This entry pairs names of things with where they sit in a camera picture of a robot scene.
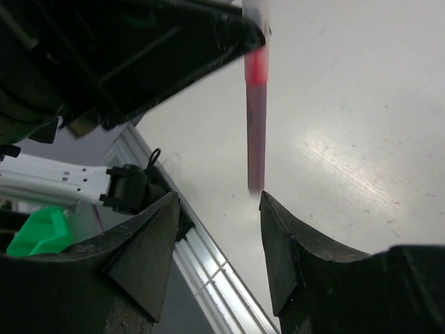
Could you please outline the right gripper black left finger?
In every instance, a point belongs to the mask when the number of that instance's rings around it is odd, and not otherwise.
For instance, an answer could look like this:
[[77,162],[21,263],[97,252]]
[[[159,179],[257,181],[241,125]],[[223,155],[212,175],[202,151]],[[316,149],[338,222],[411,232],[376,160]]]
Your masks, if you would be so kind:
[[159,322],[177,238],[170,192],[61,253],[1,256],[2,333],[150,333]]

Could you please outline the red pen cap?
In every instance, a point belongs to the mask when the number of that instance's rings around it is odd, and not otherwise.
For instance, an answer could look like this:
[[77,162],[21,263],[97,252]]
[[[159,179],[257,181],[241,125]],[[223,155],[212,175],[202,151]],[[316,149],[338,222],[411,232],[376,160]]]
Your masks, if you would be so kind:
[[260,28],[266,40],[266,48],[269,48],[271,36],[270,3],[269,0],[242,0],[243,16]]

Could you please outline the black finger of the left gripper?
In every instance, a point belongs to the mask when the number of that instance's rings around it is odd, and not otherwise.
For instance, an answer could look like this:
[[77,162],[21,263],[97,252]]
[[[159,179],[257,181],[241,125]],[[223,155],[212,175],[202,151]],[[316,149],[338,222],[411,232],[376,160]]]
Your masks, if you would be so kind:
[[250,51],[265,34],[216,1],[22,1],[68,103],[64,123],[112,129]]

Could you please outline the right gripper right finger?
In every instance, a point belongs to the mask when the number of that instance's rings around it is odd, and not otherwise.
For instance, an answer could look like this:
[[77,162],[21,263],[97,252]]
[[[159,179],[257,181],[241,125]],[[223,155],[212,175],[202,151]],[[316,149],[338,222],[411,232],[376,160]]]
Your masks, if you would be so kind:
[[261,238],[283,333],[443,333],[444,247],[369,255],[296,218],[269,193]]

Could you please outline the red pen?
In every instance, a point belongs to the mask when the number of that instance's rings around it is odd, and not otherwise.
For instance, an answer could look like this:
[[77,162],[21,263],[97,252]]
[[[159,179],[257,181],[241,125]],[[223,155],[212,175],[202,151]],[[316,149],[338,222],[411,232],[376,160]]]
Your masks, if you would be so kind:
[[244,57],[248,190],[251,194],[261,193],[265,184],[268,60],[267,47]]

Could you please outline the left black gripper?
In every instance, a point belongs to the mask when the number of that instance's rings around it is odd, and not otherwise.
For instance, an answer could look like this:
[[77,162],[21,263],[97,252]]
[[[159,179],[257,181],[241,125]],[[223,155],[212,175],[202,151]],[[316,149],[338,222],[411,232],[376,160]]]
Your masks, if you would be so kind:
[[40,40],[26,20],[27,1],[1,2],[1,144],[32,137],[51,143],[67,107],[33,58]]

